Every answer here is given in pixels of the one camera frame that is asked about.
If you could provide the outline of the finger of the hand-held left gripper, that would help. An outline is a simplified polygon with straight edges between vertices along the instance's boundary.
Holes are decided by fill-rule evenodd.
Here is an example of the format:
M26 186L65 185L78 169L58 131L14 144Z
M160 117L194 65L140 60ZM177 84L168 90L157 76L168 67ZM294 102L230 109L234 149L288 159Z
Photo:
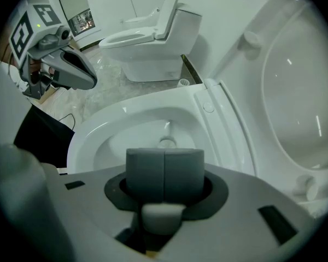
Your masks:
M97 84L97 75L86 56L76 49L58 49L41 59L54 70L52 85L66 89L90 90Z

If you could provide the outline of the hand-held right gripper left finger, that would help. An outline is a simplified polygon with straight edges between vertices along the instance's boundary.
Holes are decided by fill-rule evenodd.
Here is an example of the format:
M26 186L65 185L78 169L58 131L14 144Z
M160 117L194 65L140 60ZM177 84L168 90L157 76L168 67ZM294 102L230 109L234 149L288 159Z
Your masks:
M126 150L126 188L137 201L163 201L165 151L158 148Z

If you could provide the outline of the person's left hand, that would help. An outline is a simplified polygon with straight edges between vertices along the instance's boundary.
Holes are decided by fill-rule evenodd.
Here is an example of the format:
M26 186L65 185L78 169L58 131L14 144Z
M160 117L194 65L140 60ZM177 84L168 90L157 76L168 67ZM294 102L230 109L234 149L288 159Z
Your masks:
M30 59L30 74L38 76L41 72L54 75L55 69L37 59Z

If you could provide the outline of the wall display panel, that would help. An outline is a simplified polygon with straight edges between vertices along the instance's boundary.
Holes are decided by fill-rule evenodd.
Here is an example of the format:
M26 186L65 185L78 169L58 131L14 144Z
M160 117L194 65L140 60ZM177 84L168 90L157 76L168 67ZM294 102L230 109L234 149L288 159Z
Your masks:
M95 22L92 17L92 13L90 9L86 9L85 11L79 13L73 18L68 20L68 25L71 29L71 32L74 36L78 36L85 31L88 31L95 27Z

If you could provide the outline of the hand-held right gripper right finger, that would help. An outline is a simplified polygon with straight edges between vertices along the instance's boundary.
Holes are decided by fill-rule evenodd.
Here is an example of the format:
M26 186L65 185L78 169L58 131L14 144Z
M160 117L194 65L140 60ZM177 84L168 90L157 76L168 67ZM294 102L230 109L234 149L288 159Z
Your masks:
M199 201L204 187L204 151L165 150L164 201Z

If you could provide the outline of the white toilet with boxy tank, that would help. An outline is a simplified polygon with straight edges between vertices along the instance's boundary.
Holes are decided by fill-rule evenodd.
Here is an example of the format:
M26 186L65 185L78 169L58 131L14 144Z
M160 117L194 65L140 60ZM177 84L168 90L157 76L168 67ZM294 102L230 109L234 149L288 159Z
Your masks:
M179 0L163 0L149 15L124 21L124 29L101 40L99 47L132 82L178 80L182 55L191 52L201 20Z

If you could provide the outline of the white tankless toilet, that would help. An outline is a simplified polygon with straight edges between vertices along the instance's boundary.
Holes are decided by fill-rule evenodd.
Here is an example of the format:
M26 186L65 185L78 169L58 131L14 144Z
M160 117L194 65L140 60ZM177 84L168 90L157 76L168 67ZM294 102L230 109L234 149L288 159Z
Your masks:
M67 171L125 164L128 148L204 151L328 213L328 24L311 0L269 0L201 83L124 100L75 131Z

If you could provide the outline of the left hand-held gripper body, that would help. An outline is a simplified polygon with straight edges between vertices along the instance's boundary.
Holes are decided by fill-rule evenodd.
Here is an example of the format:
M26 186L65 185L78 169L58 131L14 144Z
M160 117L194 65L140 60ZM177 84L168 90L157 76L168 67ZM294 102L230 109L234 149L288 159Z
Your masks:
M28 4L13 29L9 44L22 81L28 83L23 94L40 99L52 83L48 71L32 79L31 60L42 61L48 54L69 44L71 29L64 25L50 4Z

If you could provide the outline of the person's left forearm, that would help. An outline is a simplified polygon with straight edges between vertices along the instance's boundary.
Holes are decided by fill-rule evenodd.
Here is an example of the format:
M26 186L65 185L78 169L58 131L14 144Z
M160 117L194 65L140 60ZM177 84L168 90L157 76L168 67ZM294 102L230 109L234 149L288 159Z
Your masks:
M14 57L11 55L8 32L3 32L0 35L0 61L17 67Z

